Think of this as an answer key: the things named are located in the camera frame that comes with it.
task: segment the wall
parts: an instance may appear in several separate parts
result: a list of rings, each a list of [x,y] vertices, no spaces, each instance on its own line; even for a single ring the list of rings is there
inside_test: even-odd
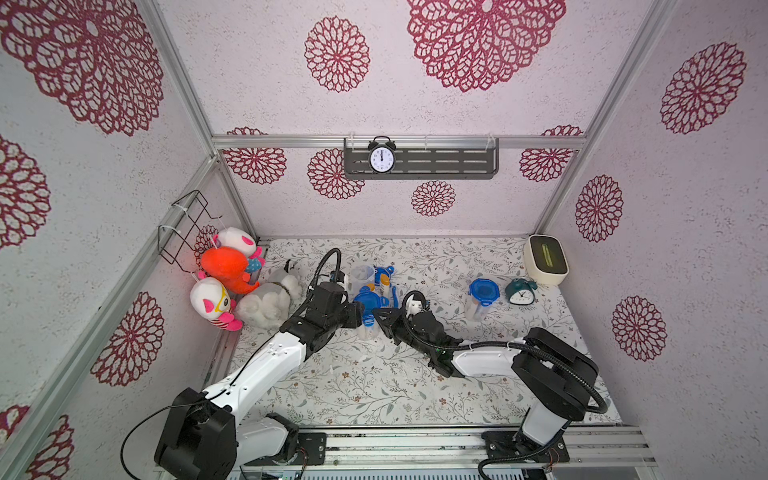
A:
[[[241,227],[219,177],[214,177],[203,193],[211,215],[222,216],[211,220],[203,213],[199,224],[204,230],[220,230],[222,224]],[[197,205],[190,208],[193,217],[199,211]],[[190,228],[189,220],[179,226],[185,233]],[[203,244],[203,236],[198,234],[194,228],[193,247]],[[172,246],[169,244],[168,250],[175,252]],[[179,258],[185,269],[197,269],[195,255],[186,247]],[[189,292],[193,285],[191,275],[160,260],[140,288],[134,308],[64,408],[74,430],[74,448],[67,457],[69,472],[63,480],[127,478],[119,452],[128,431],[170,405],[187,387],[204,387],[220,330],[192,309]],[[139,478],[153,478],[154,449],[166,416],[164,412],[142,425],[126,444],[126,464]]]
[[[768,467],[766,21],[765,2],[681,2],[548,231],[621,417],[667,479]]]
[[[134,5],[81,3],[0,2],[0,444],[204,159]]]
[[[159,3],[218,134],[539,135],[587,127],[650,1]],[[226,156],[268,237],[529,233],[570,157],[362,185],[339,151]]]

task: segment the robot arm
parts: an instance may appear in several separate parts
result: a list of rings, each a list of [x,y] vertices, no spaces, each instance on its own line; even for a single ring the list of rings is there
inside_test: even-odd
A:
[[[317,285],[331,253],[338,255],[330,281]],[[178,480],[222,480],[238,465],[264,456],[289,460],[298,428],[279,415],[241,424],[267,390],[318,350],[339,328],[356,328],[363,305],[350,302],[340,252],[320,262],[307,300],[236,372],[205,391],[186,389],[174,400],[154,454],[155,462]]]
[[[388,338],[425,353],[429,366],[443,376],[514,373],[520,377],[538,401],[514,435],[486,438],[495,450],[509,453],[508,461],[548,455],[549,446],[571,422],[583,420],[586,412],[607,411],[605,401],[594,390],[597,365],[545,329],[532,328],[524,338],[510,342],[463,342],[445,333],[429,311],[429,302],[416,291],[406,294],[401,309],[376,309],[373,314]],[[588,405],[590,398],[597,407]]]

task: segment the green alarm clock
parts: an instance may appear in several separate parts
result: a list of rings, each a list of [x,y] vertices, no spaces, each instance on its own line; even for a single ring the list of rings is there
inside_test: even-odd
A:
[[[537,288],[538,285],[536,285],[536,282],[533,280],[516,278],[507,285],[507,288],[504,289],[504,293],[506,294],[509,303],[513,305],[531,305],[536,301],[536,295],[533,291]]]

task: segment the blue lid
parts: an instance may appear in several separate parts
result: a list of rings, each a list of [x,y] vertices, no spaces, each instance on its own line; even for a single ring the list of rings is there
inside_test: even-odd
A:
[[[469,294],[483,306],[491,305],[501,296],[496,282],[487,278],[478,278],[472,282],[472,285],[469,286]]]

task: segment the gray and white plush dog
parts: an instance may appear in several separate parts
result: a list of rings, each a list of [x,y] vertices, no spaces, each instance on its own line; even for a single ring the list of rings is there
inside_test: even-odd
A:
[[[235,318],[265,330],[277,329],[288,320],[291,301],[296,302],[301,295],[299,279],[288,273],[289,262],[237,303]]]

